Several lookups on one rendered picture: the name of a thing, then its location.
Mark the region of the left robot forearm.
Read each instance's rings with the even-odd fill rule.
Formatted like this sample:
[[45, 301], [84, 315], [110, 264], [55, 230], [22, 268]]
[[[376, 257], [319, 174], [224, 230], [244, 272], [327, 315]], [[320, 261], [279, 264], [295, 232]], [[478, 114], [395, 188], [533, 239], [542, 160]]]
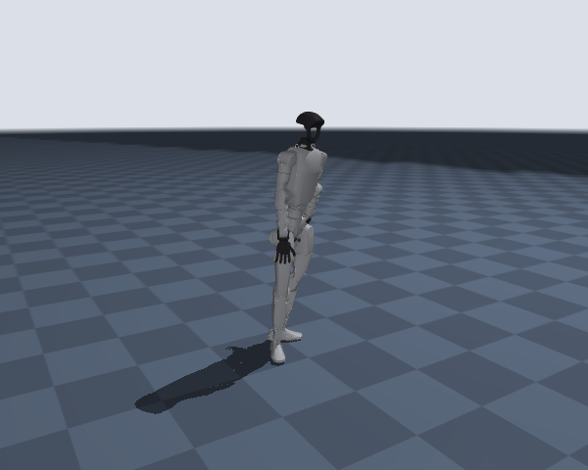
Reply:
[[319, 200], [319, 195], [316, 197], [313, 197], [312, 201], [305, 205], [305, 209], [302, 213], [302, 216], [304, 216], [306, 218], [306, 221], [308, 218], [312, 219], [312, 216], [315, 215], [315, 208], [316, 208], [317, 202]]

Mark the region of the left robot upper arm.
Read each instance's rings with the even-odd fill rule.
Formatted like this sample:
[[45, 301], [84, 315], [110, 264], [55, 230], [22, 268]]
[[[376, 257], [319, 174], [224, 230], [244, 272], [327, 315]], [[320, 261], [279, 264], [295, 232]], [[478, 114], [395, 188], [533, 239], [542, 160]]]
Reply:
[[321, 166], [320, 166], [320, 172], [319, 172], [319, 176], [318, 176], [318, 183], [317, 183], [317, 187], [316, 187], [316, 191], [315, 191], [314, 197], [318, 196], [322, 192], [322, 187], [319, 184], [319, 180], [320, 180], [320, 178], [322, 176], [322, 171], [323, 171], [324, 165], [326, 164], [326, 161], [327, 161], [327, 154], [324, 153], [324, 152], [322, 152], [322, 151], [320, 151], [320, 152], [321, 152]]

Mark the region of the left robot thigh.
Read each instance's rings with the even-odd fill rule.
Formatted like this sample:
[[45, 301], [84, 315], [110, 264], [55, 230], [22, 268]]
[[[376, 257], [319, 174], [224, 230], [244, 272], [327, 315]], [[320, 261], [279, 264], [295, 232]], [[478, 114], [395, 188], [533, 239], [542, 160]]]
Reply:
[[314, 248], [314, 228], [307, 222], [300, 235], [295, 237], [301, 239], [296, 242], [294, 252], [296, 256], [293, 262], [293, 271], [290, 273], [289, 290], [292, 291], [303, 278], [309, 266]]

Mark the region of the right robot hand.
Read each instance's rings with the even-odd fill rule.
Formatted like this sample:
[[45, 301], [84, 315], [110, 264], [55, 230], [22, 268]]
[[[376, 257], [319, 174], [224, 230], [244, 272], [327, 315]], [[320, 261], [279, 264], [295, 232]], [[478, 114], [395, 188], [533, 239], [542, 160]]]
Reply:
[[290, 250], [291, 250], [294, 257], [296, 256], [296, 254], [295, 254], [293, 248], [290, 246], [291, 244], [287, 241], [287, 240], [289, 240], [289, 230], [288, 230], [287, 238], [279, 238], [279, 229], [277, 229], [277, 240], [279, 240], [279, 243], [277, 244], [277, 247], [276, 247], [275, 262], [278, 261], [278, 256], [280, 254], [279, 263], [282, 263], [282, 255], [284, 255], [284, 264], [286, 264], [286, 255], [288, 255], [288, 262], [290, 263], [290, 261], [291, 261]]

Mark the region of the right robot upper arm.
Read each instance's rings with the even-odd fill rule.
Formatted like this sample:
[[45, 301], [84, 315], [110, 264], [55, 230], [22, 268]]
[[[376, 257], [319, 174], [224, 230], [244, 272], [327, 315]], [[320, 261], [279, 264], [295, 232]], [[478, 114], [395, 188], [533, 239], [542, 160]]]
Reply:
[[291, 169], [295, 165], [297, 161], [297, 152], [296, 151], [283, 151], [279, 153], [277, 157], [278, 163], [278, 173], [276, 177], [276, 187], [275, 193], [278, 190], [283, 190], [285, 192], [285, 201], [287, 203], [291, 200], [291, 192], [286, 189], [286, 186], [290, 180]]

